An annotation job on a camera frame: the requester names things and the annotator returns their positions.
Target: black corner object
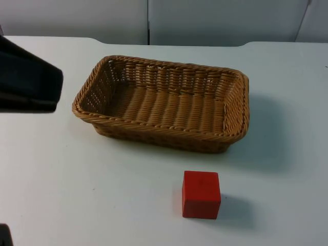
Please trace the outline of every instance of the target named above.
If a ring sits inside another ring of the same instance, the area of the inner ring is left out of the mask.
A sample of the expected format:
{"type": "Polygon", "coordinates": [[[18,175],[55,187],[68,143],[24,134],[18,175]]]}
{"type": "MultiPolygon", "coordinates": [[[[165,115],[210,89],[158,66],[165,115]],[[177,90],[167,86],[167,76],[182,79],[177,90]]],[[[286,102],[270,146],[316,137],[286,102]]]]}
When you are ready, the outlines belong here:
{"type": "Polygon", "coordinates": [[[62,86],[60,69],[0,36],[0,112],[53,112],[62,86]]]}
{"type": "Polygon", "coordinates": [[[0,246],[13,246],[10,229],[6,224],[0,224],[0,246]]]}

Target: red cube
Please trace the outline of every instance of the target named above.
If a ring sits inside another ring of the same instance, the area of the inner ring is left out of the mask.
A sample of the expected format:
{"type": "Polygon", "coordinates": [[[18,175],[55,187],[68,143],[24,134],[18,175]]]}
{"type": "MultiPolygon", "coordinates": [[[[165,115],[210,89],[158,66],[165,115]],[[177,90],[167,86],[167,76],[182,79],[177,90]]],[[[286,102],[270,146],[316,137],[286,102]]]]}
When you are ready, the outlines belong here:
{"type": "Polygon", "coordinates": [[[182,216],[216,219],[221,204],[218,174],[197,171],[185,171],[184,173],[182,216]]]}

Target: table surface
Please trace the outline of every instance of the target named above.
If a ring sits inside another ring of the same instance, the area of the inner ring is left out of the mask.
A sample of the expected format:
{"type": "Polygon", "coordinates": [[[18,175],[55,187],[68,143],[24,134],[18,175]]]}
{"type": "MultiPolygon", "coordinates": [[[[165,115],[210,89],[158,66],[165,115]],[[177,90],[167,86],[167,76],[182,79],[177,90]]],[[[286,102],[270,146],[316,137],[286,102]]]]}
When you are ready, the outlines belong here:
{"type": "Polygon", "coordinates": [[[0,114],[0,222],[15,246],[326,245],[328,44],[7,38],[64,73],[55,113],[0,114]],[[242,71],[247,136],[224,154],[198,154],[98,135],[71,104],[94,65],[113,54],[242,71]],[[217,220],[181,216],[184,170],[219,173],[217,220]]]}

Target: basket rim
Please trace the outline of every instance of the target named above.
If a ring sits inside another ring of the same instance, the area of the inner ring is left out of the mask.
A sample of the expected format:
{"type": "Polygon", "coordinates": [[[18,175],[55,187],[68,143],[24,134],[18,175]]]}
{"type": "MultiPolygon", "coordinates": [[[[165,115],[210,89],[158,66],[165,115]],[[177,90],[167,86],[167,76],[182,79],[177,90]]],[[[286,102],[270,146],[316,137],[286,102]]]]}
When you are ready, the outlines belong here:
{"type": "Polygon", "coordinates": [[[250,111],[249,111],[249,79],[248,77],[240,72],[239,70],[230,69],[230,68],[221,68],[221,67],[212,67],[212,66],[205,66],[205,65],[197,65],[197,64],[184,64],[184,63],[175,63],[170,61],[160,61],[154,59],[146,59],[146,58],[139,58],[139,57],[132,57],[132,56],[123,56],[123,55],[110,55],[105,56],[101,59],[97,65],[93,68],[90,76],[84,83],[81,90],[76,95],[74,102],[72,104],[72,111],[73,113],[80,119],[84,120],[85,122],[103,126],[111,126],[111,127],[124,127],[124,126],[131,126],[134,125],[134,130],[139,130],[142,132],[149,132],[152,129],[156,128],[159,132],[165,132],[165,135],[172,133],[174,136],[183,136],[183,137],[194,137],[199,140],[209,140],[209,141],[220,141],[220,142],[229,142],[233,143],[241,138],[243,138],[248,130],[249,127],[249,119],[250,119],[250,111]],[[155,125],[148,123],[146,121],[138,121],[138,120],[127,120],[120,117],[114,117],[109,115],[103,115],[99,113],[89,112],[83,110],[80,103],[87,95],[88,91],[91,89],[91,86],[95,83],[97,75],[103,65],[108,62],[109,60],[123,60],[125,62],[134,62],[144,65],[150,66],[165,66],[174,69],[197,69],[197,70],[205,70],[206,72],[210,71],[218,71],[221,70],[222,72],[230,72],[233,74],[240,75],[244,87],[243,87],[243,121],[240,124],[240,129],[237,133],[234,134],[227,134],[225,132],[222,133],[214,133],[214,132],[203,132],[199,130],[190,130],[185,128],[177,128],[175,126],[163,126],[161,124],[155,125]]]}

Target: rectangular basket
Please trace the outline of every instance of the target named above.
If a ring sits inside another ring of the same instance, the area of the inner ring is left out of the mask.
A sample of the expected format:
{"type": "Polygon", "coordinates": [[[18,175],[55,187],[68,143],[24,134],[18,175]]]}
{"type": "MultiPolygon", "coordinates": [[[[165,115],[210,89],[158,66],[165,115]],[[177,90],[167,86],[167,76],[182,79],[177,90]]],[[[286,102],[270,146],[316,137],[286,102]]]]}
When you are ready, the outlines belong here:
{"type": "Polygon", "coordinates": [[[245,136],[248,93],[237,70],[107,56],[72,111],[104,136],[218,153],[245,136]]]}

